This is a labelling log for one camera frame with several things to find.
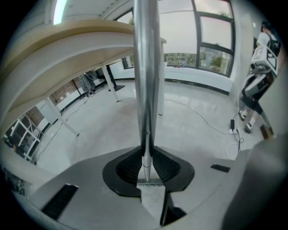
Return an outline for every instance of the large window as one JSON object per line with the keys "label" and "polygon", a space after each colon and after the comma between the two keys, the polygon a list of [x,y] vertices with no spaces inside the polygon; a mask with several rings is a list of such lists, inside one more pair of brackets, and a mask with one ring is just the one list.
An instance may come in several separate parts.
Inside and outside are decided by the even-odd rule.
{"label": "large window", "polygon": [[118,18],[117,22],[123,22],[123,23],[127,23],[127,24],[133,25],[133,14],[132,14],[132,11],[127,12],[126,14],[124,14],[123,16]]}
{"label": "large window", "polygon": [[182,61],[185,67],[196,66],[197,33],[193,11],[161,13],[160,36],[167,40],[163,48],[168,66],[182,66]]}
{"label": "large window", "polygon": [[200,47],[199,68],[224,75],[228,74],[231,55],[220,50]]}
{"label": "large window", "polygon": [[[160,36],[167,66],[196,68],[230,77],[234,59],[234,19],[226,0],[160,0]],[[133,9],[115,20],[133,24]],[[133,55],[122,59],[134,67]]]}
{"label": "large window", "polygon": [[232,18],[232,11],[227,1],[223,0],[194,0],[196,10],[199,12],[206,12],[218,14]]}
{"label": "large window", "polygon": [[223,20],[200,17],[202,42],[232,48],[231,24]]}

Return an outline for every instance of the power adapter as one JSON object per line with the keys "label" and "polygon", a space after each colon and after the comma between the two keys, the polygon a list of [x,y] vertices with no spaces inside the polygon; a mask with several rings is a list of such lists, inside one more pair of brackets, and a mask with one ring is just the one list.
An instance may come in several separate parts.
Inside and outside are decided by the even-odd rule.
{"label": "power adapter", "polygon": [[230,129],[232,131],[235,129],[235,121],[233,119],[230,121]]}

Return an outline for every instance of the silver cylindrical pole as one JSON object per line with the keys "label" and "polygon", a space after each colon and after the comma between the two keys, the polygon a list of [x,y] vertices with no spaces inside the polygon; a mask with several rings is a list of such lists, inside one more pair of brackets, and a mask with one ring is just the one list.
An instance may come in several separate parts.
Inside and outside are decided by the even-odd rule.
{"label": "silver cylindrical pole", "polygon": [[149,181],[160,76],[158,0],[134,0],[134,65],[142,164]]}

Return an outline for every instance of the white floor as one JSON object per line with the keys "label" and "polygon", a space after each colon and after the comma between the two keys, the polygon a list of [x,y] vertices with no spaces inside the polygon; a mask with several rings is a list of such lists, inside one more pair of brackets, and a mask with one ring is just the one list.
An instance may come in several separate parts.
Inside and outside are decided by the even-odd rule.
{"label": "white floor", "polygon": [[[125,85],[117,92],[121,101],[114,102],[112,93],[104,86],[87,103],[83,104],[87,100],[83,98],[64,112],[63,117],[67,118],[83,104],[68,119],[68,123],[80,133],[78,137],[63,125],[59,129],[59,121],[46,130],[36,149],[37,154],[43,151],[59,129],[40,154],[38,167],[59,174],[83,159],[140,144],[134,98],[135,83],[121,81],[117,84]],[[199,114],[177,102],[190,105],[211,126],[228,132],[230,120],[237,113],[237,107],[232,105],[229,97],[209,89],[168,82],[165,83],[164,90],[164,115],[158,116],[155,145],[186,154],[227,159],[225,149],[229,144],[235,143],[233,135],[212,129]],[[244,138],[242,150],[252,148],[263,139],[259,127],[253,127],[252,133],[247,134],[243,131],[244,125],[240,121],[241,136]],[[237,155],[237,149],[237,145],[231,145],[227,149],[233,159]]]}

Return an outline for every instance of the black stand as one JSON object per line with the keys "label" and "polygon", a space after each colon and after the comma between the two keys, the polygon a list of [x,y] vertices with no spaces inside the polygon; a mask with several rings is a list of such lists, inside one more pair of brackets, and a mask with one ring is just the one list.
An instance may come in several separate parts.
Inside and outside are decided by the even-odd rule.
{"label": "black stand", "polygon": [[[142,150],[135,149],[109,161],[103,168],[102,176],[106,185],[120,196],[141,197],[136,188],[142,166]],[[193,166],[157,146],[153,149],[153,166],[165,186],[165,192],[183,191],[193,180]]]}
{"label": "black stand", "polygon": [[113,74],[112,74],[111,69],[110,69],[110,66],[108,65],[106,67],[107,67],[107,72],[111,78],[113,85],[114,85],[114,90],[118,91],[118,90],[122,89],[123,87],[125,87],[124,85],[116,85],[115,79],[114,79]]}

